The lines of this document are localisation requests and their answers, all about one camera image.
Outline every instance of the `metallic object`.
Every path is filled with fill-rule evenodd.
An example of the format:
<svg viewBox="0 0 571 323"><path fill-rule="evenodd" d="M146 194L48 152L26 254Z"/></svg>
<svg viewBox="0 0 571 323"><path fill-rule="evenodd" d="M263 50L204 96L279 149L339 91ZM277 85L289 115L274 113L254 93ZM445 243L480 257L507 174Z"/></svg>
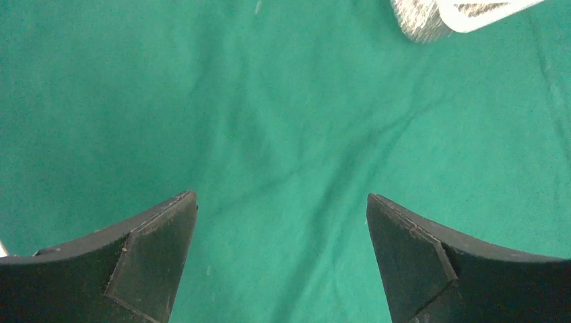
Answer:
<svg viewBox="0 0 571 323"><path fill-rule="evenodd" d="M31 257L0 258L0 322L168 322L197 209L183 192Z"/></svg>
<svg viewBox="0 0 571 323"><path fill-rule="evenodd" d="M489 244L375 194L367 220L394 323L571 322L571 260Z"/></svg>
<svg viewBox="0 0 571 323"><path fill-rule="evenodd" d="M544 0L391 0L403 33L414 42L433 42L467 33Z"/></svg>
<svg viewBox="0 0 571 323"><path fill-rule="evenodd" d="M2 241L0 241L0 258L6 257L7 255L8 250L6 250L6 247L2 244Z"/></svg>

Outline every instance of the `silver object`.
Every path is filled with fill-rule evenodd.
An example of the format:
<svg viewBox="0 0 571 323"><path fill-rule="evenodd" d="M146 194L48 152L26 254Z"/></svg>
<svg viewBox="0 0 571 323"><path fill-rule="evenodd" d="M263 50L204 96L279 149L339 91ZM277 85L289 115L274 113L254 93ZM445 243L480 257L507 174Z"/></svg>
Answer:
<svg viewBox="0 0 571 323"><path fill-rule="evenodd" d="M391 5L403 33L427 43L454 32L472 32L543 1L391 0Z"/></svg>
<svg viewBox="0 0 571 323"><path fill-rule="evenodd" d="M6 257L8 256L8 251L6 250L6 247L2 244L2 241L0 241L0 257Z"/></svg>

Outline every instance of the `white edge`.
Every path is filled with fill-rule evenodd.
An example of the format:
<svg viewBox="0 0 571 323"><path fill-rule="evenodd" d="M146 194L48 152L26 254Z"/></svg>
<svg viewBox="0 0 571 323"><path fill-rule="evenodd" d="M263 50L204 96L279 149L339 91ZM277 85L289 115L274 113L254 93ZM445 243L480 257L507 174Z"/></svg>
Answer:
<svg viewBox="0 0 571 323"><path fill-rule="evenodd" d="M501 9L491 10L477 17L467 17L460 13L458 9L456 9L455 5L464 4L466 2L459 0L436 0L436 3L438 4L440 18L451 30L460 33L467 33L490 25L498 20L513 15L514 13L520 12L543 1L544 0L520 0L517 2L511 2L504 7L501 7ZM502 2L502 0L470 0L467 3L490 4L500 2Z"/></svg>
<svg viewBox="0 0 571 323"><path fill-rule="evenodd" d="M0 241L0 257L6 257L6 256L8 256L8 251L2 244L2 241Z"/></svg>

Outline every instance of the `green fabric surface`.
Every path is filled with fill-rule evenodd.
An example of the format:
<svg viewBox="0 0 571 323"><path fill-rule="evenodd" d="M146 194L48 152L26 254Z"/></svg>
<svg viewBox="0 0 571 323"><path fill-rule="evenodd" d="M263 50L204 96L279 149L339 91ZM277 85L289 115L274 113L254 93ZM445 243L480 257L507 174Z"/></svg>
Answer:
<svg viewBox="0 0 571 323"><path fill-rule="evenodd" d="M428 45L402 35L388 0L0 10L11 253L193 189L171 322L223 323L390 322L370 192L491 243L571 257L567 0Z"/></svg>

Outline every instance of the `black plastic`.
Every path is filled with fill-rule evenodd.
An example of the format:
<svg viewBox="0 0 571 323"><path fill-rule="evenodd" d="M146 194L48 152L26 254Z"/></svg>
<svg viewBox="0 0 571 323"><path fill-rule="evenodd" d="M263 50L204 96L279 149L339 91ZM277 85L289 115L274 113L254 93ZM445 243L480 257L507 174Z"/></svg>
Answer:
<svg viewBox="0 0 571 323"><path fill-rule="evenodd" d="M394 323L571 322L571 260L489 244L375 194L367 220Z"/></svg>
<svg viewBox="0 0 571 323"><path fill-rule="evenodd" d="M0 258L0 322L168 322L197 209L183 192L31 257Z"/></svg>

